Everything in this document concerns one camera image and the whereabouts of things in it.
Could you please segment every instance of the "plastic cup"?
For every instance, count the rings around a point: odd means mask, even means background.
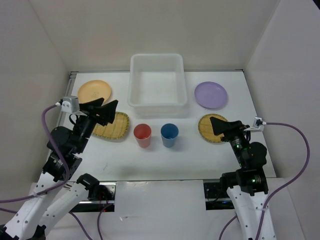
[[[134,130],[133,134],[141,148],[146,148],[151,143],[151,127],[147,124],[139,124]]]
[[[179,134],[179,129],[176,125],[172,123],[167,123],[161,128],[161,137],[163,145],[166,148],[171,148],[175,145]]]

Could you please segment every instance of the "blue cup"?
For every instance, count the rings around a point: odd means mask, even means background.
[[[172,123],[167,123],[161,128],[161,137],[163,145],[166,148],[171,148],[175,145],[176,139],[179,134],[179,129]]]

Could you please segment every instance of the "white plastic bin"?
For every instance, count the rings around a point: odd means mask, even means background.
[[[179,116],[187,104],[182,56],[136,54],[131,57],[128,104],[141,116]]]

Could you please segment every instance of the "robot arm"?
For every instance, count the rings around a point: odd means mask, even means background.
[[[276,240],[269,206],[262,209],[269,191],[263,170],[267,163],[267,149],[259,142],[250,143],[250,137],[247,137],[249,132],[262,131],[264,122],[256,117],[253,126],[249,127],[241,121],[225,122],[215,117],[210,121],[214,134],[223,134],[221,140],[230,143],[241,167],[235,172],[222,174],[220,183],[233,203],[243,239],[255,239],[262,211],[265,211],[259,240]]]
[[[60,101],[63,112],[79,115],[73,122],[72,130],[64,126],[58,126],[51,132],[54,142],[68,165],[69,178],[72,177],[82,161],[75,154],[84,151],[96,124],[105,126],[108,123],[113,123],[115,119],[118,101],[114,100],[102,105],[103,102],[104,99],[99,98],[79,104],[78,98],[74,96],[64,97]],[[85,174],[82,176],[83,179],[78,179],[72,190],[70,189],[71,191],[68,191],[67,194],[49,207],[63,186],[43,195],[37,195],[37,193],[63,182],[66,178],[66,170],[50,142],[48,142],[47,147],[52,152],[42,168],[38,183],[33,189],[35,197],[27,200],[17,214],[0,230],[0,240],[27,240],[32,237],[40,237],[41,235],[38,233],[43,229],[46,229],[45,233],[48,233],[59,219],[88,195],[87,191],[91,191],[92,187],[99,185],[98,180]]]
[[[78,178],[75,184],[56,200],[43,214],[39,221],[39,226],[44,235],[47,236],[52,228],[59,222],[67,213],[70,212],[80,201],[88,198],[99,187],[99,181],[89,174],[84,174]]]
[[[270,208],[267,206],[266,209],[262,209],[262,205],[266,201],[268,194],[257,192],[254,196],[251,196],[249,193],[241,191],[241,188],[238,185],[233,188],[229,187],[226,193],[233,203],[237,218],[240,222],[243,239],[255,239],[261,212],[264,211],[264,221],[259,239],[276,240]]]

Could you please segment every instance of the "cable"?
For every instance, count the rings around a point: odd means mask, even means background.
[[[10,209],[5,209],[5,208],[2,208],[2,207],[0,207],[0,211],[11,213],[11,214],[16,214],[17,213],[17,211],[13,211],[13,210],[10,210]]]
[[[89,240],[93,240],[89,234],[87,233],[85,227],[82,225],[80,219],[73,213],[73,212],[69,212],[69,214],[75,218],[75,220],[78,222],[78,224],[80,225],[80,228],[82,229],[82,231],[84,232],[85,236],[89,239]]]
[[[98,215],[98,219],[96,221],[96,225],[97,225],[97,228],[98,228],[98,233],[99,233],[99,236],[100,236],[100,240],[104,240],[103,237],[102,237],[102,234],[101,234],[101,230],[100,230],[100,217],[101,217],[101,214],[105,211],[105,209],[107,209],[108,207],[112,206],[113,204],[109,204],[107,206],[105,206],[104,208],[102,208],[102,210],[99,212],[99,215]]]
[[[237,218],[237,215],[235,215],[233,218],[231,218],[227,223],[226,225],[223,227],[221,233],[220,233],[220,236],[219,236],[219,240],[222,239],[222,235],[224,234],[225,230],[227,229],[227,227],[233,222],[233,220],[235,220]]]
[[[51,136],[50,134],[50,131],[48,129],[48,126],[46,124],[46,114],[49,110],[55,108],[59,106],[59,103],[56,103],[52,106],[49,106],[47,107],[41,114],[41,121],[42,121],[42,125],[43,125],[43,128],[44,128],[44,131],[45,131],[45,134],[47,135],[47,137],[49,138],[49,141],[51,143],[51,145],[53,146],[53,149],[54,151],[56,152],[56,154],[58,155],[59,159],[61,160],[62,164],[63,164],[63,167],[65,169],[65,172],[66,172],[66,176],[65,176],[65,179],[63,182],[55,185],[55,186],[52,186],[52,187],[49,187],[43,191],[40,191],[40,192],[37,192],[37,195],[42,195],[42,194],[46,194],[48,193],[49,191],[53,190],[53,189],[57,189],[61,186],[64,186],[68,180],[69,180],[69,176],[70,176],[70,171],[69,171],[69,167],[68,167],[68,164],[64,158],[64,156],[62,155],[62,153],[60,152],[57,144],[55,143],[55,140],[53,139],[53,137]],[[13,203],[13,202],[18,202],[18,201],[23,201],[23,200],[28,200],[28,199],[32,199],[34,198],[35,196],[34,195],[29,195],[29,196],[24,196],[24,197],[19,197],[19,198],[14,198],[14,199],[8,199],[8,200],[0,200],[0,204],[5,204],[5,203]]]
[[[214,204],[216,201],[218,201],[218,199],[220,198],[222,192],[223,192],[223,190],[221,189],[221,190],[219,191],[218,196],[216,197],[216,199],[213,200],[213,201],[210,201],[210,200],[209,200],[209,191],[206,191],[206,199],[208,200],[208,203]]]
[[[289,127],[289,128],[292,128],[294,130],[296,130],[303,138],[304,140],[304,143],[305,143],[305,146],[306,146],[306,160],[305,160],[305,163],[302,167],[302,169],[300,170],[300,172],[294,177],[292,178],[290,181],[288,181],[287,183],[283,184],[282,186],[278,187],[275,191],[273,191],[265,200],[264,204],[263,204],[263,209],[265,209],[270,201],[270,199],[276,194],[278,193],[280,190],[284,189],[285,187],[287,187],[288,185],[292,184],[295,180],[297,180],[303,173],[304,171],[306,170],[307,166],[308,166],[308,163],[309,163],[309,160],[310,160],[310,146],[309,146],[309,142],[306,138],[306,136],[303,134],[303,132],[298,129],[297,127],[295,126],[292,126],[290,124],[286,124],[286,123],[279,123],[279,122],[267,122],[266,123],[267,125],[277,125],[277,126],[286,126],[286,127]],[[260,218],[260,222],[259,222],[259,227],[258,227],[258,231],[256,233],[256,236],[255,236],[255,240],[259,240],[259,236],[260,236],[260,233],[261,233],[261,229],[262,229],[262,223],[264,221],[264,217],[265,217],[265,211],[262,211],[261,213],[261,218]]]

